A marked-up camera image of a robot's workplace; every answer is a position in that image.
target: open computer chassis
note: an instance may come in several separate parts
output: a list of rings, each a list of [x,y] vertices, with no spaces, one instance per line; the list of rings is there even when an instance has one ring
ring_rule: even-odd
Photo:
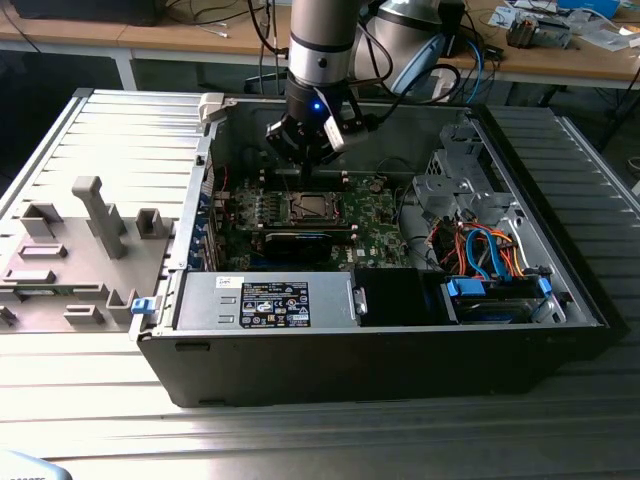
[[[281,102],[218,107],[132,330],[176,404],[523,392],[626,331],[520,148],[573,161],[550,112],[401,108],[300,184],[263,141]]]

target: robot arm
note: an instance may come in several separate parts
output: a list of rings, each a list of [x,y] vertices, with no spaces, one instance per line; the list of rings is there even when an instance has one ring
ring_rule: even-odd
[[[350,72],[358,74],[364,71],[364,63],[371,63],[366,38],[356,38],[360,8],[368,3],[369,0],[293,2],[286,113],[278,123],[269,125],[266,138],[281,157],[301,165],[303,178],[310,175],[314,165],[329,163],[366,140],[379,125],[375,115],[362,114],[347,81]],[[404,10],[396,11],[397,3]],[[403,60],[401,65],[411,65],[403,65],[391,77],[390,81],[395,82],[392,87],[406,85],[407,71],[415,77],[416,68],[427,68],[440,56],[441,48],[423,48],[426,43],[434,43],[428,42],[433,39],[433,29],[424,28],[433,24],[423,20],[425,12],[438,17],[437,10],[428,6],[432,3],[433,0],[385,2],[381,8],[384,18],[370,24],[384,35],[393,54]],[[354,53],[360,57],[355,61]]]
[[[267,141],[280,156],[301,165],[303,177],[366,138],[365,119],[347,82],[362,4],[293,2],[287,111],[269,126]]]

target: wooden desk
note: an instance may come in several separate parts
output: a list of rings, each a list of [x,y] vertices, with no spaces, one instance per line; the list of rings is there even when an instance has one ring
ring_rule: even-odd
[[[558,48],[534,47],[517,49],[507,45],[506,30],[487,25],[491,12],[499,4],[499,0],[473,0],[470,16],[473,18],[478,33],[491,45],[504,49],[504,61],[500,65],[497,79],[524,81],[522,78],[548,77],[539,83],[558,83],[560,85],[590,86],[596,80],[621,80],[630,82],[640,66],[638,51],[626,48],[618,52],[609,52],[596,47],[579,37],[571,40],[566,50]],[[640,14],[621,9],[614,21],[624,25],[627,22],[639,22]],[[469,20],[463,19],[469,26]],[[452,59],[451,64],[461,69],[473,68],[470,57]]]
[[[222,13],[217,13],[216,16],[203,18],[221,18],[242,11],[242,8],[227,9],[222,10]],[[276,13],[278,21],[278,47],[286,47],[289,45],[291,9],[289,7],[277,7]],[[181,25],[166,18],[160,25],[155,27],[127,26],[118,38],[118,45],[127,48],[162,49],[182,52],[241,55],[259,54],[260,39],[256,35],[251,17],[248,14],[228,20],[226,23],[228,28],[215,25],[210,25],[206,28],[226,32],[229,34],[229,38],[222,38],[202,28]]]
[[[36,44],[42,42],[117,47],[118,37],[126,27],[120,23],[25,20],[20,18],[13,5],[8,1],[5,0],[4,5],[13,23],[29,37],[29,40]],[[0,40],[25,41],[1,10]]]
[[[194,0],[194,8],[203,5],[224,5],[225,0]],[[470,14],[479,33],[487,43],[504,49],[496,79],[512,82],[529,82],[555,85],[576,85],[604,88],[626,88],[633,78],[640,60],[637,51],[624,49],[608,52],[580,38],[572,40],[567,50],[532,48],[519,50],[506,44],[506,30],[486,24],[491,11],[500,0],[473,0]],[[210,26],[213,30],[226,31],[229,38],[222,38],[196,26],[178,24],[165,19],[156,27],[135,27],[97,22],[62,20],[24,20],[7,4],[7,12],[18,27],[45,53],[99,55],[116,61],[123,85],[136,89],[131,68],[134,59],[172,61],[236,63],[256,65],[260,42],[255,35],[249,15],[229,20],[228,28]],[[224,17],[241,11],[224,9],[216,12]],[[640,14],[627,13],[615,18],[640,22]],[[279,46],[288,45],[290,9],[278,8]],[[21,35],[7,22],[0,12],[0,49],[33,50]],[[474,66],[468,53],[452,59],[443,59],[461,70]],[[265,65],[273,65],[273,56],[265,55]]]

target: warning label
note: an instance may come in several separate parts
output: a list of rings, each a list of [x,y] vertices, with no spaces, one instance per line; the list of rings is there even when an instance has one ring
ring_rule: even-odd
[[[306,282],[244,283],[241,302],[243,328],[311,326]]]

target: motherboard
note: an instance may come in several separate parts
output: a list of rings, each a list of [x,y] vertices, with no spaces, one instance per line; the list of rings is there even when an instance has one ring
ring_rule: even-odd
[[[409,266],[396,222],[395,185],[341,176],[298,188],[295,178],[244,181],[218,192],[208,241],[212,269],[346,271]]]

